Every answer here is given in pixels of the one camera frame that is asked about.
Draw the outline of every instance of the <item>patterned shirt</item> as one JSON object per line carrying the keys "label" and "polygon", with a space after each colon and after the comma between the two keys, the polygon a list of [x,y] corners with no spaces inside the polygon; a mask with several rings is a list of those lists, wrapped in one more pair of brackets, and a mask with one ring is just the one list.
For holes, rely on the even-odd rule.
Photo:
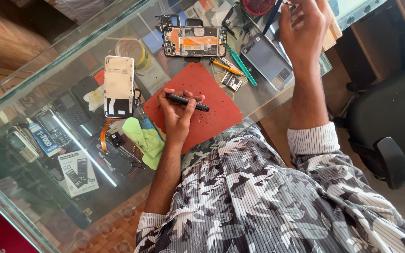
{"label": "patterned shirt", "polygon": [[143,213],[136,252],[405,252],[405,221],[339,149],[333,123],[289,130],[292,164],[260,134],[182,172],[170,211]]}

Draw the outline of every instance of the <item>glass table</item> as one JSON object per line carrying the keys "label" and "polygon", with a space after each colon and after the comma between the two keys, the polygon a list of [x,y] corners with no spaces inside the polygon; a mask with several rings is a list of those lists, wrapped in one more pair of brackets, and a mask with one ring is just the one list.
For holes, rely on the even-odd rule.
{"label": "glass table", "polygon": [[[156,16],[179,14],[182,24],[185,18],[200,18],[204,25],[211,26],[209,20],[216,16],[216,9],[224,2],[116,1],[0,82],[0,213],[39,251],[67,253],[76,250],[98,233],[107,231],[110,224],[132,212],[148,196],[154,171],[134,165],[141,153],[125,135],[121,136],[125,141],[124,150],[112,149],[110,155],[101,152],[98,138],[105,123],[104,113],[101,107],[94,112],[89,111],[88,104],[82,102],[82,94],[99,87],[101,79],[98,72],[104,67],[104,57],[116,55],[117,43],[126,38],[140,44],[151,56],[149,66],[135,72],[135,82],[142,91],[144,102],[157,87],[167,83],[188,64],[183,58],[163,55]],[[351,11],[345,11],[343,6],[346,2],[338,0],[340,12],[337,18],[340,22],[360,5],[350,4]],[[260,32],[261,25],[260,22],[250,22],[250,18],[255,17],[248,16],[240,7],[235,11],[239,18],[231,29],[237,39],[229,34],[228,44],[241,55],[240,49]],[[274,32],[277,27],[273,27],[271,30]],[[267,36],[269,43],[285,55],[278,41],[274,41],[274,35]],[[226,58],[233,62],[229,55]],[[224,70],[209,65],[209,59],[201,59],[201,62],[217,81],[224,75]],[[237,93],[233,93],[220,85],[243,113],[243,127],[239,132],[289,100],[294,88],[294,80],[291,80],[277,91],[253,66],[246,65],[257,86],[245,83]],[[320,65],[321,75],[332,68],[324,54]],[[280,87],[283,81],[277,80],[273,84]],[[7,140],[7,132],[14,127],[26,129],[29,125],[26,119],[36,121],[42,111],[50,108],[57,111],[54,108],[57,99],[70,90],[74,95],[81,93],[76,102],[81,104],[96,131],[73,127],[58,113],[57,120],[68,129],[66,133],[71,137],[70,143],[60,153],[51,157],[43,153],[43,157],[29,163],[15,149],[17,146]],[[142,106],[135,111],[134,117],[147,127],[150,125]],[[116,128],[113,126],[111,130],[116,132]],[[90,168],[95,173],[98,189],[71,197],[58,156],[79,150],[91,160]]]}

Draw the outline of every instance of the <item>phone display screen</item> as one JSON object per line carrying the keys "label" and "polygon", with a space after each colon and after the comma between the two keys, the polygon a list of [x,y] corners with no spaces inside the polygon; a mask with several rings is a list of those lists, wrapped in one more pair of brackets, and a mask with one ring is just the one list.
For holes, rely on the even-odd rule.
{"label": "phone display screen", "polygon": [[66,94],[65,96],[63,96],[61,99],[62,103],[64,104],[64,106],[69,109],[71,106],[74,106],[75,103],[73,101],[73,98],[71,97],[70,94]]}
{"label": "phone display screen", "polygon": [[7,140],[18,152],[22,151],[26,147],[26,145],[14,133],[9,134]]}
{"label": "phone display screen", "polygon": [[57,123],[57,121],[53,118],[53,114],[51,112],[41,114],[37,118],[45,127],[45,129],[50,133],[53,132],[55,129],[60,128],[59,123]]}

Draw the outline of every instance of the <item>person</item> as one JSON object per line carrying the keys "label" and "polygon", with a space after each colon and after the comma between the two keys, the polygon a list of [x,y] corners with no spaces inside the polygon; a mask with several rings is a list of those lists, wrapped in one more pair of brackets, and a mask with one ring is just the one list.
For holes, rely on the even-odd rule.
{"label": "person", "polygon": [[[166,143],[138,227],[136,252],[405,252],[405,220],[339,149],[318,58],[332,18],[326,0],[282,7],[280,38],[295,75],[288,142],[292,164],[259,133],[235,137],[181,173],[180,151],[203,95],[158,96]],[[186,107],[165,93],[189,97]]]}

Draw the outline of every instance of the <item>green cloth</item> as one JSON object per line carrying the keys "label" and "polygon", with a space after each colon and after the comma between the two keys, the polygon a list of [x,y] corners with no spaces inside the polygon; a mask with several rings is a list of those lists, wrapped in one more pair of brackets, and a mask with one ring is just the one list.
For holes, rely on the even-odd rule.
{"label": "green cloth", "polygon": [[141,129],[139,120],[128,118],[121,128],[125,135],[143,153],[143,162],[151,169],[157,170],[165,143],[159,139],[154,129]]}

